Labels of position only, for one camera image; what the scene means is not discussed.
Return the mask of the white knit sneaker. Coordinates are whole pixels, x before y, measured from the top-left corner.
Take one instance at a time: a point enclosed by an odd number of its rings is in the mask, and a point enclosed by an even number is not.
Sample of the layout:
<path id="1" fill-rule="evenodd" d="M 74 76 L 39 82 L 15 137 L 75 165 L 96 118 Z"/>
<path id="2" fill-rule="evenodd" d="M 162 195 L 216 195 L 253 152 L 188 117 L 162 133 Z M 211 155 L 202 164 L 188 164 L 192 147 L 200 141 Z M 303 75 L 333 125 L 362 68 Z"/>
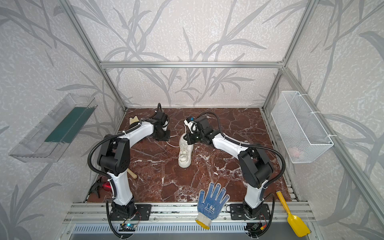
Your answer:
<path id="1" fill-rule="evenodd" d="M 194 145 L 189 145 L 188 142 L 184 139 L 186 133 L 182 134 L 179 140 L 180 149 L 178 163 L 181 168 L 188 168 L 192 162 L 192 152 Z"/>

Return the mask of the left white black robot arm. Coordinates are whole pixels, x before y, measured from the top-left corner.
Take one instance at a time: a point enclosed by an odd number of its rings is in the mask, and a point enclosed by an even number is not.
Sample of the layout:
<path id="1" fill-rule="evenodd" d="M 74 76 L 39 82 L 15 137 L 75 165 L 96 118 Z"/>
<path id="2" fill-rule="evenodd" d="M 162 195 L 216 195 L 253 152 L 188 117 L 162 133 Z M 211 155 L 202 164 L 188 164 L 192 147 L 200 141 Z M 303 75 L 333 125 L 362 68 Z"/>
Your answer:
<path id="1" fill-rule="evenodd" d="M 127 130 L 116 135 L 106 135 L 90 151 L 87 164 L 89 168 L 108 178 L 113 192 L 112 208 L 132 216 L 136 212 L 133 193 L 129 187 L 128 168 L 131 162 L 131 147 L 146 137 L 156 141 L 168 141 L 169 117 L 156 110 L 149 118 L 130 118 Z"/>

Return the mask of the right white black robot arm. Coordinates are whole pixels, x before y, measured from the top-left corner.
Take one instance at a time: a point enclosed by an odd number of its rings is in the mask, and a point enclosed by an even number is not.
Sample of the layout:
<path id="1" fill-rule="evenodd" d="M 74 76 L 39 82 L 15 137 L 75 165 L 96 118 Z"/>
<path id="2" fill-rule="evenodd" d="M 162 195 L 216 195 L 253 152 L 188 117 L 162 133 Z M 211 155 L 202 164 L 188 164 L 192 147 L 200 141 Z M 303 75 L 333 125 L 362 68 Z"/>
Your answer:
<path id="1" fill-rule="evenodd" d="M 222 150 L 239 161 L 242 175 L 247 183 L 247 193 L 243 201 L 245 215 L 254 219 L 264 203 L 264 192 L 268 186 L 281 178 L 286 170 L 282 154 L 261 145 L 242 143 L 223 132 L 219 118 L 215 113 L 206 112 L 197 118 L 188 117 L 184 121 L 189 132 L 184 139 L 188 145 L 204 143 Z M 281 160 L 281 170 L 272 178 L 273 164 L 266 152 L 271 152 Z"/>

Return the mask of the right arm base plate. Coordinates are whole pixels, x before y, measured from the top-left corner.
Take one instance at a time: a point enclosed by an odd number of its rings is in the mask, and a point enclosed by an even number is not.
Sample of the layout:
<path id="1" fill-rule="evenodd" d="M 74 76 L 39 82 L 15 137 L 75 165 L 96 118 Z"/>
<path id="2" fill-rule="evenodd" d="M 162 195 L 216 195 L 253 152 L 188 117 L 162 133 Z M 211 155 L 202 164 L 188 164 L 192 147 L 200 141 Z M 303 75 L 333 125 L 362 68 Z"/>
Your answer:
<path id="1" fill-rule="evenodd" d="M 246 204 L 230 204 L 231 220 L 269 220 L 271 211 L 268 204 L 262 203 L 252 209 Z"/>

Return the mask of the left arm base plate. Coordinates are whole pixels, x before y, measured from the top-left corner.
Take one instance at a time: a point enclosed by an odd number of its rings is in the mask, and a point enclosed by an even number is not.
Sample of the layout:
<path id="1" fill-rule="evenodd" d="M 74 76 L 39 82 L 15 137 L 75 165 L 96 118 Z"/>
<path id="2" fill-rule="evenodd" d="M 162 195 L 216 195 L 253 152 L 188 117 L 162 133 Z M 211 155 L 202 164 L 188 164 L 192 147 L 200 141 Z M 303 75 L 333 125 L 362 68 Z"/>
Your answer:
<path id="1" fill-rule="evenodd" d="M 110 218 L 112 221 L 148 221 L 151 214 L 150 204 L 131 204 L 120 206 L 112 204 Z"/>

